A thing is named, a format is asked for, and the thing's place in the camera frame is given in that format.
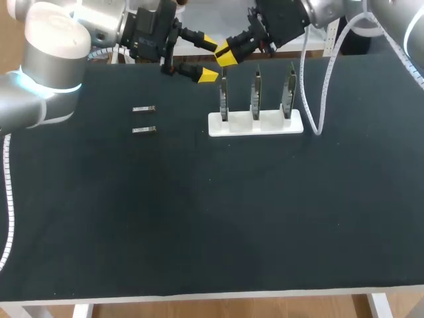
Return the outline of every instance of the wooden floor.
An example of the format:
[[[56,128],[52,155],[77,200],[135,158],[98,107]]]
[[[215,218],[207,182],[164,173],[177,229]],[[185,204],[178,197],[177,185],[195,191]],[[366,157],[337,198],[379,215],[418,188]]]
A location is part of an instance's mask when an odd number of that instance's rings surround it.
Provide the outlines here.
[[[6,1],[0,0],[0,74],[19,67],[23,51],[23,25],[12,20]],[[394,318],[404,318],[424,294],[389,295]],[[73,306],[52,306],[55,318],[72,317]],[[7,317],[0,311],[0,318]],[[232,299],[161,303],[96,305],[93,318],[371,318],[366,297],[301,297]]]

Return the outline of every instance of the table leg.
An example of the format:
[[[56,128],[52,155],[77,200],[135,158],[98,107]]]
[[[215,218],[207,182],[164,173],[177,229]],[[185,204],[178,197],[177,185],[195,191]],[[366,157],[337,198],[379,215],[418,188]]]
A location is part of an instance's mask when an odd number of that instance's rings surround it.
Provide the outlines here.
[[[370,293],[367,296],[372,318],[393,318],[389,301],[384,293]]]
[[[406,318],[423,318],[424,317],[424,298],[411,310]]]
[[[53,318],[43,306],[2,305],[1,308],[10,318]]]
[[[74,315],[72,318],[91,318],[93,313],[93,304],[89,305],[87,303],[83,305],[75,305]]]

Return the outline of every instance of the cable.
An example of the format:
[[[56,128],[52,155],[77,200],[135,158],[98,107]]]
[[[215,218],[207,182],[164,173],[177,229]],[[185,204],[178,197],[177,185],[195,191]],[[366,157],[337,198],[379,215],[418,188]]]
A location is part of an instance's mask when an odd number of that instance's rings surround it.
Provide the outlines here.
[[[306,28],[305,32],[305,41],[303,42],[303,48],[302,48],[302,54],[300,58],[300,75],[299,75],[299,81],[300,81],[300,95],[302,97],[303,101],[303,107],[305,108],[307,118],[309,119],[309,123],[311,124],[311,128],[313,130],[313,133],[319,136],[321,132],[318,131],[317,126],[315,125],[315,122],[313,121],[313,117],[311,114],[311,110],[309,109],[309,105],[306,100],[306,93],[305,93],[305,84],[304,84],[304,73],[305,73],[305,59],[306,59],[306,45],[307,40],[309,38],[309,28]],[[319,126],[322,127],[324,125],[324,115],[325,115],[325,109],[319,116]]]
[[[400,62],[405,66],[406,70],[411,74],[413,79],[417,82],[419,87],[421,87],[422,90],[424,90],[424,79],[423,76],[418,72],[417,68],[411,63],[405,52],[402,50],[402,48],[395,42],[394,39],[391,38],[391,36],[384,30],[384,28],[381,26],[381,24],[378,22],[377,18],[370,13],[370,18],[377,24],[377,26],[382,30],[384,36],[386,37],[387,41],[390,43],[390,46],[393,48],[393,51],[395,51],[396,55],[400,59]]]
[[[301,59],[300,59],[300,75],[299,75],[300,92],[301,92],[301,97],[302,97],[302,101],[303,101],[303,107],[305,108],[307,117],[309,119],[309,123],[311,124],[312,131],[317,136],[321,135],[321,133],[323,132],[324,119],[325,119],[325,108],[326,108],[326,105],[327,105],[327,93],[328,93],[328,88],[329,88],[329,84],[330,84],[331,73],[333,72],[333,67],[334,67],[334,64],[336,62],[337,55],[339,54],[342,43],[345,40],[346,35],[350,31],[350,29],[358,21],[364,19],[365,16],[366,16],[365,13],[361,13],[361,14],[357,15],[355,18],[353,18],[352,20],[349,21],[349,23],[346,25],[346,27],[341,32],[339,39],[337,40],[336,45],[333,49],[333,52],[331,53],[330,62],[329,62],[329,65],[327,67],[327,72],[325,74],[325,79],[324,79],[324,84],[323,84],[323,92],[321,94],[321,110],[319,112],[318,129],[317,129],[315,122],[313,120],[311,111],[309,109],[309,105],[308,105],[307,100],[306,100],[306,94],[305,94],[305,84],[304,84],[305,58],[306,58],[306,46],[307,46],[307,40],[308,40],[308,37],[309,37],[310,26],[307,27],[306,35],[305,35],[305,41],[303,42],[302,54],[301,54]]]
[[[91,60],[97,56],[102,56],[109,53],[118,53],[125,56],[130,56],[130,51],[127,48],[102,48],[100,50],[94,51],[88,55],[88,59]]]
[[[363,0],[364,10],[368,10],[367,7],[367,1]],[[300,59],[300,75],[299,75],[299,81],[300,81],[300,92],[301,92],[301,98],[303,101],[303,107],[305,108],[307,117],[309,119],[309,123],[311,124],[311,128],[314,134],[319,136],[323,132],[324,127],[324,119],[325,119],[325,108],[327,104],[327,94],[328,94],[328,88],[330,84],[331,74],[333,72],[333,68],[337,59],[337,56],[339,54],[339,51],[341,49],[342,43],[345,40],[348,32],[351,30],[351,28],[362,19],[369,19],[373,22],[375,22],[382,30],[384,36],[386,37],[387,41],[392,46],[393,50],[395,51],[396,55],[400,59],[401,63],[405,66],[406,70],[411,74],[413,79],[418,83],[418,85],[421,87],[421,89],[424,90],[424,78],[421,76],[421,74],[418,72],[417,68],[411,63],[409,58],[406,56],[405,52],[402,50],[402,48],[396,44],[396,42],[390,37],[390,35],[384,30],[384,28],[381,26],[381,24],[378,22],[377,18],[370,12],[363,12],[359,15],[352,18],[349,23],[345,26],[343,31],[341,32],[339,39],[337,40],[337,43],[333,49],[333,52],[331,54],[330,62],[327,67],[327,71],[325,74],[324,84],[323,84],[323,92],[321,94],[321,111],[319,114],[319,124],[318,129],[315,125],[315,122],[313,120],[311,111],[309,109],[309,105],[307,103],[306,94],[305,94],[305,84],[304,84],[304,72],[305,72],[305,58],[306,58],[306,46],[307,41],[309,37],[309,27],[307,27],[305,32],[305,41],[303,43],[302,53],[301,53],[301,59]]]
[[[13,244],[13,235],[15,233],[15,209],[13,207],[12,180],[11,180],[11,171],[10,171],[10,165],[9,165],[10,144],[11,144],[11,135],[8,134],[5,136],[5,141],[3,143],[3,172],[5,175],[7,213],[9,216],[9,231],[7,234],[6,247],[0,259],[0,271],[3,269],[11,253],[12,244]]]

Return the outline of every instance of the white holder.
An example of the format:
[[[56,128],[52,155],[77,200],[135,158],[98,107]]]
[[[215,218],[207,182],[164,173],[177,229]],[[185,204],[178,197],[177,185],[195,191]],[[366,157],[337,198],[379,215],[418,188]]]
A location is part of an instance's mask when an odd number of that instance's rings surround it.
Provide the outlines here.
[[[253,120],[252,106],[250,111],[228,112],[228,121],[223,121],[221,113],[210,113],[208,116],[209,136],[249,136],[260,134],[300,134],[303,123],[300,112],[293,109],[291,119],[284,118],[282,104],[280,109],[260,111],[259,120]]]

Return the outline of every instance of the black tabletop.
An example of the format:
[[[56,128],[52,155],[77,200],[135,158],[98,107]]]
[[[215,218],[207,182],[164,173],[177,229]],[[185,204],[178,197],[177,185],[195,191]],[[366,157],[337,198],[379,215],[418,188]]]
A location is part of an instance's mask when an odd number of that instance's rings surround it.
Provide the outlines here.
[[[263,109],[289,62],[259,63]],[[306,64],[314,115],[326,67]],[[229,70],[230,110],[255,69]],[[340,58],[322,136],[302,110],[303,134],[211,138],[215,84],[92,65],[69,121],[12,136],[0,301],[424,284],[423,96],[396,57]]]

